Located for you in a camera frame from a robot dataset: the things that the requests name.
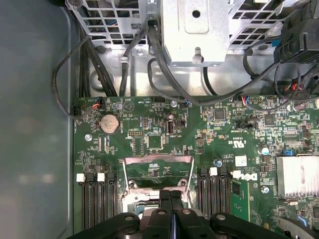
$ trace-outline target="blue connector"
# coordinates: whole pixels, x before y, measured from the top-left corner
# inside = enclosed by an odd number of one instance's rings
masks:
[[[294,155],[294,151],[289,149],[289,150],[284,150],[284,155],[285,156],[293,156]]]

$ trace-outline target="usb port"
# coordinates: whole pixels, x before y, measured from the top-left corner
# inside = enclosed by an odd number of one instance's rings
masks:
[[[166,122],[166,134],[174,133],[174,122],[169,120]]]

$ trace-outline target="red wire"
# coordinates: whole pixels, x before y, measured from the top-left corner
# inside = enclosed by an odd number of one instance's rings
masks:
[[[99,106],[100,106],[100,104],[94,104],[94,105],[92,105],[92,108],[96,109]]]

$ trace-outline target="black cable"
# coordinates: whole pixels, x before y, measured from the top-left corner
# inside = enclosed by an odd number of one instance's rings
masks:
[[[79,24],[80,39],[85,37],[85,32]],[[85,43],[80,49],[80,67],[79,67],[79,96],[90,97],[90,72],[89,72],[89,56],[86,50]]]
[[[279,40],[279,39],[281,39],[280,36],[268,37],[260,41],[257,41],[256,43],[254,43],[253,45],[247,48],[243,57],[243,65],[248,75],[250,75],[252,78],[256,78],[257,76],[259,76],[259,74],[256,71],[254,71],[248,63],[248,56],[251,56],[254,53],[253,47],[264,44],[268,41]],[[271,82],[272,84],[274,83],[274,81],[272,81],[271,79],[267,77],[264,77],[262,80]]]
[[[83,67],[82,67],[82,77],[83,77],[83,90],[84,97],[91,97],[90,93],[90,69],[89,69],[89,55],[84,48],[84,59],[83,59]]]
[[[107,97],[112,97],[112,93],[110,91],[110,88],[109,88],[109,84],[107,84],[107,81],[105,80],[104,78],[104,75],[102,74],[101,72],[101,68],[100,68],[100,65],[96,62],[95,58],[91,58],[91,61],[92,61],[92,64],[94,66],[94,69],[96,71],[96,74],[98,75],[98,79],[100,80],[101,82],[101,85],[102,85],[102,88],[106,94]]]
[[[167,81],[174,88],[174,90],[179,92],[185,99],[189,100],[190,102],[192,102],[194,105],[197,105],[197,106],[210,106],[212,104],[219,103],[221,101],[232,98],[232,97],[236,96],[237,94],[239,94],[240,92],[244,92],[244,91],[250,89],[256,83],[258,83],[262,78],[264,78],[269,72],[274,70],[275,67],[278,65],[278,63],[273,63],[265,71],[263,71],[258,77],[256,77],[254,80],[252,80],[248,84],[246,84],[246,85],[240,87],[239,89],[232,91],[226,95],[220,96],[220,97],[213,99],[213,100],[196,100],[181,87],[181,85],[178,83],[178,81],[174,78],[171,71],[169,70],[169,68],[165,62],[163,52],[161,50],[160,41],[159,41],[159,38],[157,35],[157,31],[153,26],[149,27],[148,37],[149,37],[149,41],[152,45],[154,55],[155,55],[155,58],[158,62],[159,68],[163,72]]]
[[[128,48],[126,48],[126,51],[124,52],[123,56],[128,57],[131,50],[145,37],[146,30],[145,28],[141,29],[138,35],[133,39],[133,41],[129,44]],[[125,89],[126,89],[126,84],[128,81],[128,68],[129,65],[128,63],[122,63],[122,80],[120,84],[120,96],[125,95]]]
[[[213,95],[213,96],[217,96],[217,93],[214,91],[214,89],[212,88],[210,82],[209,82],[209,78],[208,78],[208,67],[204,67],[203,68],[203,77],[204,77],[204,82],[205,85],[207,87],[207,89],[209,90],[209,92]]]
[[[155,62],[156,59],[153,58],[151,59],[149,62],[148,62],[148,76],[149,76],[149,82],[150,82],[150,85],[151,85],[151,88],[153,91],[155,91],[156,93],[158,93],[160,96],[164,97],[165,99],[169,99],[171,101],[176,101],[178,103],[185,103],[186,100],[185,99],[179,99],[179,98],[175,98],[175,97],[172,97],[172,96],[168,96],[166,94],[164,94],[162,91],[160,91],[153,83],[153,72],[152,72],[152,63]]]
[[[84,119],[90,112],[93,111],[93,108],[88,109],[86,112],[84,112],[82,115],[80,116],[74,116],[71,115],[63,106],[59,93],[58,93],[58,88],[56,85],[56,78],[57,78],[57,74],[60,70],[60,68],[63,66],[63,64],[70,58],[72,57],[78,50],[80,50],[81,46],[90,39],[90,36],[87,35],[86,37],[84,37],[72,50],[69,54],[66,55],[66,57],[57,65],[57,67],[53,70],[53,76],[52,76],[52,82],[51,82],[51,86],[52,86],[52,91],[53,91],[53,95],[55,97],[56,102],[58,103],[60,109],[62,110],[62,112],[67,115],[68,117],[70,117],[71,119],[74,120],[82,120]]]
[[[111,93],[110,96],[114,96],[114,97],[118,96],[116,91],[115,91],[115,88],[113,86],[111,77],[110,77],[108,71],[106,70],[101,58],[99,57],[99,54],[96,51],[92,41],[88,41],[85,45],[88,49],[88,55],[91,58],[92,63],[95,62],[95,63],[93,63],[93,65],[95,64],[95,70],[97,70],[96,66],[98,66],[98,68],[101,70],[103,77],[99,76],[99,80],[100,80],[102,86],[103,86],[103,84],[105,86],[105,88],[103,87],[104,91],[106,91],[106,92],[110,91],[110,93]]]
[[[309,99],[305,99],[305,100],[295,100],[295,99],[292,99],[291,97],[293,96],[293,94],[297,94],[298,90],[299,90],[299,87],[300,87],[300,84],[301,84],[301,74],[300,74],[300,66],[297,65],[297,73],[298,73],[298,83],[297,83],[297,87],[296,87],[296,90],[294,92],[291,93],[291,95],[289,97],[286,97],[284,96],[278,89],[278,75],[279,75],[279,70],[280,70],[280,65],[278,65],[276,67],[276,70],[275,70],[275,90],[276,90],[276,93],[278,94],[279,97],[289,101],[289,102],[297,102],[297,103],[300,103],[300,102],[309,102],[309,101],[312,101],[312,100],[317,100],[319,99],[319,97],[313,97],[313,98],[309,98]]]
[[[79,92],[78,92],[78,96],[79,97],[84,97],[84,75],[83,75],[83,67],[84,67],[84,54],[86,53],[85,49],[83,46],[81,46],[80,49],[80,59],[79,59]]]

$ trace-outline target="screw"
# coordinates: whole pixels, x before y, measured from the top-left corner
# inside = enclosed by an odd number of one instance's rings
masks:
[[[84,136],[84,139],[89,142],[92,140],[92,136],[88,133]]]
[[[143,49],[138,49],[138,50],[137,50],[137,54],[138,54],[139,56],[143,56],[143,52],[144,52]]]
[[[217,219],[219,220],[225,220],[226,217],[224,215],[217,215]]]
[[[261,192],[262,192],[262,193],[269,193],[269,188],[268,188],[268,187],[263,187],[263,188],[261,189]]]
[[[169,114],[169,115],[166,116],[166,119],[168,119],[168,120],[173,120],[173,119],[174,119],[174,115]]]
[[[186,210],[183,210],[182,213],[184,213],[184,214],[190,214],[190,210],[187,210],[187,209],[186,209]]]
[[[104,54],[106,52],[106,48],[104,46],[98,46],[96,50],[100,54]]]
[[[177,101],[171,101],[170,106],[172,106],[174,108],[177,107]]]

